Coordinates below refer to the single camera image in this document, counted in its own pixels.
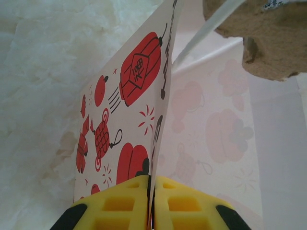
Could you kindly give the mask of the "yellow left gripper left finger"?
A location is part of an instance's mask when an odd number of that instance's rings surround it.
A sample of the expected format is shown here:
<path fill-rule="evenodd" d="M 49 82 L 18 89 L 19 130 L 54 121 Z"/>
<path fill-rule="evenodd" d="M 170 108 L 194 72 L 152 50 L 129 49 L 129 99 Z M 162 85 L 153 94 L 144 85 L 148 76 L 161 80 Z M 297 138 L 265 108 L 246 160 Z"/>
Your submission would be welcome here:
<path fill-rule="evenodd" d="M 140 175 L 76 201 L 50 230 L 148 230 L 150 179 Z"/>

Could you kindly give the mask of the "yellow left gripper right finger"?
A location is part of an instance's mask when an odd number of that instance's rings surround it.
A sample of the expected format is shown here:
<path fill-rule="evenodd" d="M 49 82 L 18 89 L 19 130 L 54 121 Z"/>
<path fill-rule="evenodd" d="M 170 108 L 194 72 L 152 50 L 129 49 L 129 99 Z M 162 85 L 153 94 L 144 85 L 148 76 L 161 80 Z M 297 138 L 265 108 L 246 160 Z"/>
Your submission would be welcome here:
<path fill-rule="evenodd" d="M 158 176 L 154 187 L 154 230 L 252 230 L 226 201 Z"/>

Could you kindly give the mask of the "white red printed paper bag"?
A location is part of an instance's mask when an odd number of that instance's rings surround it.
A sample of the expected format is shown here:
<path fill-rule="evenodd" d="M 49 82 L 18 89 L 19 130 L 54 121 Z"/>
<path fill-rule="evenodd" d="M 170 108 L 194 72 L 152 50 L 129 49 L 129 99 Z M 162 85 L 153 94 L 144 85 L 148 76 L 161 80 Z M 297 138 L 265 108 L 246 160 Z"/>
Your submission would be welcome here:
<path fill-rule="evenodd" d="M 74 200 L 162 175 L 226 200 L 252 230 L 307 230 L 307 74 L 261 79 L 201 0 L 165 0 L 81 91 Z"/>

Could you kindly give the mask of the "brown fuzzy plush item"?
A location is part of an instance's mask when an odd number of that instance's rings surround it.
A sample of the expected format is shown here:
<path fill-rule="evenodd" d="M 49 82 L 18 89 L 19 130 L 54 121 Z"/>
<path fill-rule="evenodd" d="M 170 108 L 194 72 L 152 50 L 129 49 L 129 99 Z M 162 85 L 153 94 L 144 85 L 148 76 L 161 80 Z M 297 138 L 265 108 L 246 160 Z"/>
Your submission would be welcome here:
<path fill-rule="evenodd" d="M 243 39 L 242 67 L 254 76 L 307 73 L 307 0 L 245 0 L 215 32 Z"/>

